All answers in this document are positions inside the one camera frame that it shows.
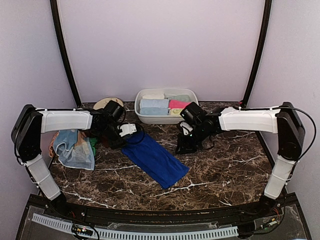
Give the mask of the light blue rolled towel rear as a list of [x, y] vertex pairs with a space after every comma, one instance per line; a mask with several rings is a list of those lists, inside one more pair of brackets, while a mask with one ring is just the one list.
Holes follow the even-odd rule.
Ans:
[[168, 99], [142, 99], [139, 103], [140, 108], [168, 108]]

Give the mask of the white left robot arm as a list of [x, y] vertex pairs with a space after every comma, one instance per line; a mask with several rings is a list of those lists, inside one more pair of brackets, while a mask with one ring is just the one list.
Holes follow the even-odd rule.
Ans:
[[41, 150], [41, 136], [61, 130], [89, 130], [98, 137], [104, 137], [111, 149], [126, 145], [119, 122], [124, 108], [111, 100], [104, 108], [94, 109], [45, 109], [32, 104], [23, 107], [11, 132], [14, 154], [25, 166], [33, 183], [51, 201], [51, 210], [60, 218], [71, 213], [61, 192], [44, 162]]

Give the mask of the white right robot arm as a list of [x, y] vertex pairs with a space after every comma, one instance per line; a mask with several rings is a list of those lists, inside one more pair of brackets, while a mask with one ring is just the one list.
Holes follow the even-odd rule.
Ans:
[[255, 205], [255, 213], [266, 217], [290, 179], [294, 166], [302, 157], [305, 128], [298, 109], [290, 102], [265, 108], [216, 107], [210, 112], [195, 102], [180, 113], [188, 128], [182, 127], [177, 137], [176, 154], [191, 154], [202, 149], [207, 138], [229, 131], [267, 132], [278, 136], [278, 151], [264, 199]]

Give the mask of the black right corner post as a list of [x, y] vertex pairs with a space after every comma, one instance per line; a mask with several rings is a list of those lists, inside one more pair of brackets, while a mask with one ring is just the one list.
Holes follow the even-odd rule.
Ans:
[[242, 99], [242, 105], [245, 107], [248, 105], [248, 102], [250, 100], [250, 96], [251, 96], [251, 93], [254, 88], [255, 80], [256, 80], [256, 77], [258, 74], [261, 58], [263, 55], [263, 50], [264, 50], [264, 46], [265, 46], [265, 41], [266, 41], [268, 26], [269, 26], [269, 21], [270, 21], [270, 15], [271, 15], [271, 10], [272, 10], [272, 2], [273, 2], [272, 0], [265, 0], [264, 1], [264, 9], [263, 9], [263, 15], [262, 15], [262, 21], [261, 21], [261, 27], [260, 27], [257, 47], [256, 47], [250, 75], [248, 78], [248, 83], [247, 83], [247, 86], [246, 86], [246, 89], [244, 92], [244, 96]]

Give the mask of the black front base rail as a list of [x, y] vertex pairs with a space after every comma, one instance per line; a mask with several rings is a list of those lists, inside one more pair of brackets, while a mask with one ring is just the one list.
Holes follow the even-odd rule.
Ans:
[[77, 223], [84, 222], [101, 226], [112, 222], [138, 225], [187, 225], [218, 222], [220, 225], [240, 225], [247, 231], [253, 229], [255, 220], [265, 220], [272, 216], [280, 216], [285, 227], [295, 231], [306, 229], [305, 217], [296, 194], [289, 193], [280, 197], [278, 201], [280, 206], [274, 207], [266, 214], [259, 213], [259, 202], [218, 208], [175, 211], [122, 210], [65, 202], [64, 207], [69, 212], [64, 216], [52, 207], [47, 199], [31, 194], [24, 208], [18, 231], [22, 232], [27, 224], [31, 222], [34, 211], [50, 217], [64, 220], [72, 219]]

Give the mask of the black corner post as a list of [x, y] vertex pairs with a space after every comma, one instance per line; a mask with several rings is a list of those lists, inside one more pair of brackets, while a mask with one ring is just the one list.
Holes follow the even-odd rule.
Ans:
[[248, 78], [248, 83], [247, 83], [247, 86], [246, 86], [246, 89], [244, 92], [244, 96], [242, 99], [242, 105], [245, 107], [248, 105], [248, 102], [250, 100], [250, 96], [251, 96], [251, 93], [254, 88], [255, 80], [256, 80], [256, 77], [258, 74], [261, 58], [263, 55], [263, 50], [264, 50], [264, 46], [265, 46], [265, 41], [266, 41], [268, 26], [269, 26], [269, 21], [270, 21], [270, 15], [271, 15], [271, 10], [272, 10], [272, 2], [273, 2], [272, 0], [265, 0], [264, 1], [264, 9], [263, 9], [263, 15], [262, 15], [262, 21], [261, 21], [261, 27], [260, 27], [257, 47], [256, 47], [250, 75]]
[[69, 56], [67, 53], [67, 48], [64, 40], [63, 30], [62, 30], [62, 24], [61, 24], [60, 15], [59, 15], [58, 1], [50, 0], [49, 2], [50, 2], [51, 15], [53, 20], [55, 35], [56, 35], [62, 63], [64, 66], [65, 74], [67, 77], [67, 81], [68, 81], [74, 102], [77, 107], [80, 107], [82, 105], [82, 101], [76, 86], [71, 64], [69, 61]]

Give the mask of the lime lemon print towel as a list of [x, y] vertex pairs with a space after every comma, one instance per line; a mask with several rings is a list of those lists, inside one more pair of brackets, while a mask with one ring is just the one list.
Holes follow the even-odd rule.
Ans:
[[171, 108], [169, 111], [170, 116], [179, 116], [182, 112], [182, 108]]

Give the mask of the floral ceramic plate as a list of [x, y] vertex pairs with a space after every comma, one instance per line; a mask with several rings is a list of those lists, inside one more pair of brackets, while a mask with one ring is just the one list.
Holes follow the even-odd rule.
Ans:
[[119, 105], [121, 105], [122, 107], [124, 106], [124, 103], [121, 99], [119, 99], [117, 97], [106, 97], [106, 98], [103, 98], [103, 99], [99, 100], [98, 102], [96, 102], [93, 106], [93, 109], [94, 110], [103, 109], [110, 101], [114, 101], [114, 102], [118, 103]]

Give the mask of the white plastic bin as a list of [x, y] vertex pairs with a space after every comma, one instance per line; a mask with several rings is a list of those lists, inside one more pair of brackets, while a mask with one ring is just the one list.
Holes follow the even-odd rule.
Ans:
[[143, 89], [135, 98], [134, 111], [142, 123], [174, 125], [183, 120], [180, 112], [192, 102], [197, 104], [198, 98], [189, 89]]

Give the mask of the royal blue microfiber towel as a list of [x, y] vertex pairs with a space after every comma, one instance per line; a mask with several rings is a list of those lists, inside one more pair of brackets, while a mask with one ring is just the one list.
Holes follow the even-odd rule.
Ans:
[[187, 166], [147, 133], [135, 133], [127, 142], [121, 152], [163, 189], [172, 187], [189, 171]]

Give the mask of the light blue rolled towel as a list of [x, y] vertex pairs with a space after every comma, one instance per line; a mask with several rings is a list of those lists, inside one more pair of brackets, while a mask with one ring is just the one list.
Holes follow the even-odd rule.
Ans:
[[168, 99], [142, 99], [139, 103], [140, 108], [168, 108]]
[[145, 116], [167, 116], [169, 114], [169, 109], [160, 107], [143, 107], [140, 109], [139, 113]]

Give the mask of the black left corner post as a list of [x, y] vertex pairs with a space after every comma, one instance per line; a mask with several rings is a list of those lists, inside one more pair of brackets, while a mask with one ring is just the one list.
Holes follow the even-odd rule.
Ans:
[[67, 48], [64, 40], [63, 30], [62, 30], [62, 24], [61, 24], [60, 15], [59, 15], [58, 1], [50, 0], [49, 2], [50, 2], [51, 15], [53, 20], [55, 35], [56, 35], [62, 63], [64, 66], [65, 74], [67, 77], [67, 81], [68, 81], [74, 102], [77, 107], [80, 107], [82, 105], [82, 101], [76, 86], [71, 64], [69, 61], [69, 56], [67, 53]]

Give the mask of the brown towel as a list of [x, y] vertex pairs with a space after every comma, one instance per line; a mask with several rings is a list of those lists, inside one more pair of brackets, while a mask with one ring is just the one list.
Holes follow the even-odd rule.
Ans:
[[105, 148], [109, 148], [109, 142], [105, 136], [102, 135], [97, 135], [92, 133], [91, 131], [86, 131], [85, 135], [89, 138], [97, 138], [97, 143], [96, 144], [101, 144]]

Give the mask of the pink rolled towel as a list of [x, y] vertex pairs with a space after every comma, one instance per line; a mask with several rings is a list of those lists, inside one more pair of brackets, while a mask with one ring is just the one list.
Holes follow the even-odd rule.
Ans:
[[169, 101], [168, 107], [170, 109], [184, 109], [190, 103], [191, 102], [179, 101], [179, 100], [171, 99]]

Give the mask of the white rolled towel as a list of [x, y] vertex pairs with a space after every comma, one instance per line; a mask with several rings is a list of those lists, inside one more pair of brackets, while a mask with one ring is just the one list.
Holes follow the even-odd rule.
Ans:
[[146, 100], [163, 100], [163, 99], [165, 99], [165, 95], [163, 93], [145, 94], [145, 95], [142, 96], [142, 99], [146, 99]]

